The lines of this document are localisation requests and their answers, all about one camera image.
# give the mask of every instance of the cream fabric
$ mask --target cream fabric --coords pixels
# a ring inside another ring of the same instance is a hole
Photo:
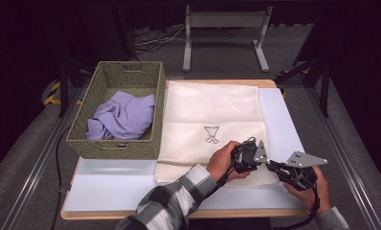
[[[257,87],[172,81],[154,178],[157,182],[173,182],[195,163],[206,166],[212,154],[229,141],[241,143],[250,137],[268,143]],[[233,180],[226,186],[277,181],[277,176],[262,165],[247,179]]]

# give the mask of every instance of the white surface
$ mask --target white surface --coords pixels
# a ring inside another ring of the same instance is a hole
[[[272,160],[286,161],[303,151],[280,90],[260,88],[262,113],[267,124]],[[156,183],[154,160],[81,159],[64,212],[132,211]],[[301,203],[281,183],[253,188],[221,188],[207,198],[200,209],[300,208]]]

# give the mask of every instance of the wicker basket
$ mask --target wicker basket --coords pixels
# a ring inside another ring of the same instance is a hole
[[[159,154],[165,97],[165,73],[159,61],[101,61],[89,84],[66,142],[86,159],[156,159]],[[86,140],[87,120],[117,91],[135,97],[154,94],[152,125],[139,140]]]

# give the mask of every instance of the silver bracket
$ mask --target silver bracket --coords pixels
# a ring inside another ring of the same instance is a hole
[[[262,140],[259,141],[256,155],[254,156],[254,161],[259,162],[259,163],[267,163],[268,162],[268,157],[266,154],[265,146]]]
[[[317,165],[325,165],[328,161],[317,156],[309,155],[301,151],[295,151],[285,162],[286,166],[294,168],[307,168]]]

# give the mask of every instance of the olive green basket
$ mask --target olive green basket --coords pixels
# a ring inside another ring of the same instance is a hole
[[[159,61],[101,61],[91,79],[66,142],[85,159],[156,159],[162,133],[166,79]],[[135,97],[155,96],[151,126],[138,140],[87,140],[88,119],[100,104],[123,91]]]

